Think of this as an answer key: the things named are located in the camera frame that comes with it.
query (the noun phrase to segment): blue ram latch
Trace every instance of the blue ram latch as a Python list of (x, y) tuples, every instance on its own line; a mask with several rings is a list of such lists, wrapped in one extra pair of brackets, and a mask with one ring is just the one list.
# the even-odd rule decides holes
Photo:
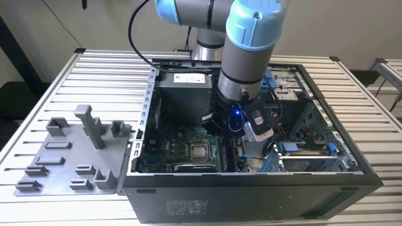
[[(266, 76), (266, 79), (268, 79), (269, 82), (270, 82), (272, 90), (274, 91), (274, 90), (277, 89), (277, 82), (276, 82), (276, 79), (274, 79), (274, 77), (273, 77), (273, 74), (272, 74), (270, 69), (266, 70), (265, 76)], [(266, 81), (265, 81), (265, 79), (264, 79), (261, 90), (269, 90), (270, 87), (269, 87), (269, 84), (266, 83)]]

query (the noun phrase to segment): black cable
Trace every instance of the black cable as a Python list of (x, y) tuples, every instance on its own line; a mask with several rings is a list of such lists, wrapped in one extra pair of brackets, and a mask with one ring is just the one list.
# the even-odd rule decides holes
[(187, 39), (186, 39), (186, 45), (185, 45), (185, 50), (189, 50), (189, 51), (190, 51), (189, 41), (190, 41), (191, 29), (193, 29), (193, 27), (189, 27)]
[(398, 103), (398, 101), (396, 101), (394, 104), (392, 105), (390, 112), (393, 112), (393, 110), (394, 110), (394, 108), (397, 106), (397, 103)]
[(45, 0), (42, 0), (42, 1), (43, 1), (45, 5), (47, 6), (47, 8), (50, 9), (50, 11), (53, 12), (54, 16), (57, 17), (57, 19), (58, 19), (58, 21), (59, 21), (62, 27), (65, 28), (65, 30), (67, 31), (67, 33), (69, 33), (69, 34), (71, 35), (71, 37), (74, 38), (74, 40), (77, 41), (78, 45), (83, 48), (83, 45), (81, 44), (81, 42), (77, 40), (75, 36), (71, 34), (71, 32), (70, 32), (70, 31), (67, 30), (67, 28), (65, 27), (65, 25), (63, 25), (63, 23), (62, 23), (62, 21), (61, 21), (58, 15), (57, 15), (55, 12), (53, 11), (53, 8), (50, 7), (50, 5), (46, 3)]
[(272, 92), (272, 94), (273, 94), (273, 96), (274, 96), (274, 98), (276, 98), (276, 101), (277, 101), (277, 103), (278, 103), (278, 107), (280, 107), (278, 118), (280, 118), (280, 120), (282, 120), (282, 117), (284, 117), (284, 107), (282, 107), (282, 103), (281, 103), (281, 101), (280, 101), (280, 98), (278, 98), (278, 96), (277, 96), (276, 91), (273, 91), (273, 87), (272, 87), (272, 84), (270, 84), (269, 79), (266, 78), (266, 76), (265, 76), (265, 81), (266, 81), (266, 84), (268, 84), (268, 86), (269, 86), (270, 92)]
[(385, 79), (384, 82), (382, 82), (382, 84), (380, 85), (380, 88), (378, 88), (377, 93), (376, 93), (376, 97), (377, 97), (377, 95), (378, 95), (378, 93), (380, 93), (380, 90), (382, 89), (382, 86), (384, 86), (384, 84), (385, 84), (386, 81), (388, 81), (388, 80)]
[(151, 65), (153, 67), (155, 67), (158, 70), (161, 70), (162, 72), (167, 72), (167, 73), (203, 73), (203, 74), (210, 74), (211, 71), (210, 70), (193, 70), (193, 69), (181, 69), (181, 70), (166, 70), (161, 67), (158, 67), (153, 62), (150, 62), (147, 60), (147, 58), (142, 55), (142, 53), (139, 52), (134, 42), (133, 42), (133, 37), (131, 37), (131, 31), (133, 31), (133, 23), (134, 23), (134, 19), (138, 15), (138, 12), (142, 10), (142, 8), (145, 7), (145, 5), (149, 3), (150, 0), (145, 0), (141, 5), (138, 6), (138, 8), (134, 10), (131, 18), (130, 18), (130, 22), (129, 22), (129, 42), (130, 45), (135, 51), (135, 53), (138, 54), (138, 56), (146, 61), (146, 63), (149, 65)]

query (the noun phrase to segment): sticker label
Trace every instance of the sticker label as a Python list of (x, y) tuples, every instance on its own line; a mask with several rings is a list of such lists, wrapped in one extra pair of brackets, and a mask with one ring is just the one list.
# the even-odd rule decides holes
[(169, 200), (169, 215), (206, 215), (209, 200)]
[(174, 83), (206, 83), (205, 74), (175, 74)]

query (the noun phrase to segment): aluminum extrusion table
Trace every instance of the aluminum extrusion table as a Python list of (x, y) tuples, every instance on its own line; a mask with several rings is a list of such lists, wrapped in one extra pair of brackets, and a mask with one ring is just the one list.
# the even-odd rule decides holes
[[(145, 56), (190, 58), (187, 53), (174, 52), (147, 52)], [(385, 186), (329, 221), (227, 225), (402, 225), (402, 125), (342, 62), (312, 56), (274, 56), (272, 62), (305, 66)], [(50, 118), (65, 117), (70, 123), (81, 123), (74, 115), (78, 104), (91, 104), (93, 115), (105, 123), (121, 119), (137, 130), (149, 71), (150, 66), (133, 52), (87, 50), (74, 54), (0, 152), (0, 223), (12, 222), (12, 226), (139, 225), (125, 196), (16, 197), (14, 185), (47, 137), (45, 126)]]

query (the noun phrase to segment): wire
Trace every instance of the wire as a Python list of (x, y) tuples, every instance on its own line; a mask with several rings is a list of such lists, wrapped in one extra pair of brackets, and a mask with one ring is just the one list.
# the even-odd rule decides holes
[(138, 6), (138, 8), (134, 10), (131, 18), (130, 18), (130, 22), (129, 22), (129, 42), (130, 45), (135, 51), (135, 53), (138, 54), (138, 56), (146, 61), (146, 63), (149, 65), (151, 65), (153, 67), (155, 67), (158, 70), (161, 70), (162, 72), (167, 72), (167, 73), (203, 73), (203, 74), (210, 74), (211, 71), (210, 70), (191, 70), (191, 69), (181, 69), (181, 70), (166, 70), (161, 67), (158, 67), (153, 62), (150, 62), (147, 60), (147, 58), (142, 55), (142, 53), (139, 52), (134, 42), (133, 42), (133, 37), (131, 37), (131, 31), (133, 31), (133, 24), (134, 24), (134, 19), (138, 15), (138, 12), (142, 10), (142, 8), (145, 7), (145, 5), (150, 2), (150, 0), (145, 0), (141, 5)]
[(270, 84), (269, 79), (266, 78), (266, 76), (265, 76), (265, 82), (268, 83), (270, 92), (272, 92), (272, 94), (273, 94), (273, 96), (274, 96), (274, 98), (276, 98), (276, 101), (277, 101), (277, 104), (278, 104), (278, 107), (280, 107), (278, 118), (282, 119), (282, 117), (284, 117), (284, 107), (282, 107), (282, 103), (281, 103), (281, 101), (280, 101), (280, 98), (278, 98), (278, 96), (277, 96), (276, 91), (273, 91), (273, 87), (272, 87), (272, 84)]
[(288, 141), (294, 142), (294, 140), (290, 139), (289, 136), (286, 135), (286, 133), (285, 133), (285, 131), (284, 131), (284, 129), (282, 129), (282, 126), (278, 126), (278, 131), (280, 131), (281, 135), (284, 136), (284, 138), (285, 138)]
[(393, 112), (393, 110), (394, 110), (394, 108), (397, 106), (397, 103), (398, 103), (398, 101), (396, 101), (394, 104), (392, 105), (390, 112)]
[(384, 82), (382, 82), (382, 84), (380, 85), (380, 88), (378, 88), (377, 93), (376, 93), (376, 97), (377, 97), (377, 95), (378, 95), (378, 93), (380, 93), (380, 90), (382, 89), (382, 86), (384, 86), (384, 84), (385, 84), (386, 81), (388, 81), (388, 80), (385, 79)]
[(45, 0), (42, 0), (42, 1), (43, 1), (45, 5), (47, 6), (47, 8), (50, 9), (50, 11), (53, 12), (54, 16), (57, 17), (57, 19), (58, 19), (58, 21), (59, 21), (62, 27), (65, 28), (65, 30), (67, 31), (67, 33), (69, 33), (69, 34), (71, 35), (71, 37), (74, 38), (74, 40), (77, 41), (78, 45), (83, 48), (83, 45), (82, 45), (81, 42), (77, 40), (75, 36), (71, 34), (71, 32), (69, 31), (69, 29), (65, 27), (65, 25), (63, 25), (63, 23), (62, 23), (62, 21), (61, 21), (58, 15), (55, 14), (53, 8), (50, 7), (50, 5), (46, 3)]
[(258, 159), (258, 160), (265, 160), (265, 158), (257, 158), (249, 154), (244, 154), (244, 153), (239, 153), (239, 156), (244, 157), (244, 158), (249, 158), (249, 159)]
[(193, 27), (189, 27), (189, 30), (187, 30), (187, 39), (186, 39), (186, 45), (185, 45), (185, 50), (187, 50), (187, 51), (190, 51), (189, 40), (190, 40), (191, 29), (193, 29)]

